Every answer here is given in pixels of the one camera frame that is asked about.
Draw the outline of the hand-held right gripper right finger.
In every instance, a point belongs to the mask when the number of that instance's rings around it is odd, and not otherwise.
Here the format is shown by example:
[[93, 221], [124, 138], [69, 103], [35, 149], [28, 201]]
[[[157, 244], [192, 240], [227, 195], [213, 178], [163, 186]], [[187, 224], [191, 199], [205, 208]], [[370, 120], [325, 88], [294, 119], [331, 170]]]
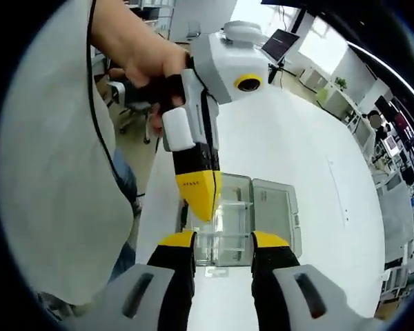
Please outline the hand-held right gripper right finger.
[[251, 292], [260, 330], [379, 329], [377, 319], [349, 307], [336, 283], [300, 264], [286, 240], [260, 231], [251, 238]]

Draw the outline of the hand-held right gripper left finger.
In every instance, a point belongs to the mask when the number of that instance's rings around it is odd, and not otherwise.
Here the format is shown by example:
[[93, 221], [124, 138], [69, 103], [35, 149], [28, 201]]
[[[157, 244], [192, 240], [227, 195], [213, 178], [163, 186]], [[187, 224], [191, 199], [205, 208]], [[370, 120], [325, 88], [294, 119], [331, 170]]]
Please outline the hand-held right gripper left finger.
[[136, 265], [121, 313], [136, 330], [186, 330], [195, 294], [197, 233], [162, 239], [146, 265]]

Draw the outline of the person's left hand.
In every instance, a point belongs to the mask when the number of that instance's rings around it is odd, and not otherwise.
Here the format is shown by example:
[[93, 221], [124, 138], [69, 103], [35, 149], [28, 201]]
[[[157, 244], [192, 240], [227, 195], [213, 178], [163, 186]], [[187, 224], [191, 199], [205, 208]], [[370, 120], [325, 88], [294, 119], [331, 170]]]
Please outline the person's left hand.
[[[186, 69], [189, 54], [183, 48], [170, 43], [161, 48], [142, 52], [128, 59], [125, 65], [126, 76], [135, 87], [142, 88], [151, 81], [181, 74]], [[166, 86], [164, 89], [154, 88], [153, 95], [158, 102], [152, 104], [150, 127], [160, 137], [163, 134], [162, 108], [173, 109], [185, 103], [184, 93]]]

